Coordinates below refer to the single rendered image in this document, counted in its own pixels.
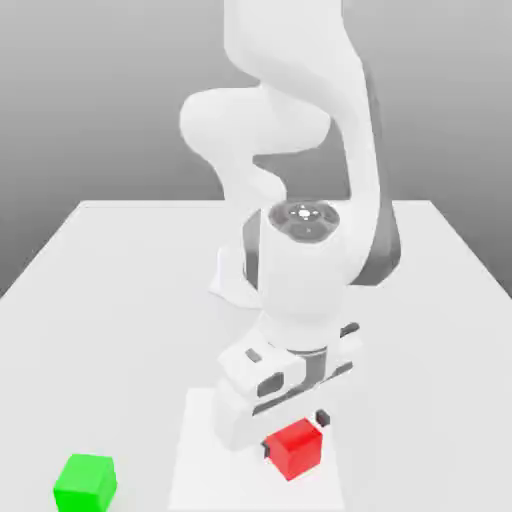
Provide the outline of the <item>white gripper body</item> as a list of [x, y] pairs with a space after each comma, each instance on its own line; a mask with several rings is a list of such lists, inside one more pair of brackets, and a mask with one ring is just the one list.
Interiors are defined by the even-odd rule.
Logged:
[[339, 399], [361, 348], [360, 325], [347, 324], [332, 342], [313, 350], [270, 343], [256, 328], [218, 358], [223, 370], [213, 399], [213, 428], [232, 451], [264, 439]]

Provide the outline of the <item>small red cube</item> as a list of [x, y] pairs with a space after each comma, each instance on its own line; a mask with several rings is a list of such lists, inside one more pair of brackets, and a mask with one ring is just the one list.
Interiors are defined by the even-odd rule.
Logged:
[[270, 461], [287, 481], [309, 471], [321, 461], [323, 435], [306, 418], [282, 428], [264, 440], [270, 445]]

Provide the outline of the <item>small green cube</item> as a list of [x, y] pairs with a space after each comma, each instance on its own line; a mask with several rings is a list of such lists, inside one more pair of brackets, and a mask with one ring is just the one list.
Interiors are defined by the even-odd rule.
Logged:
[[72, 454], [53, 487], [58, 512], [107, 512], [117, 490], [109, 456]]

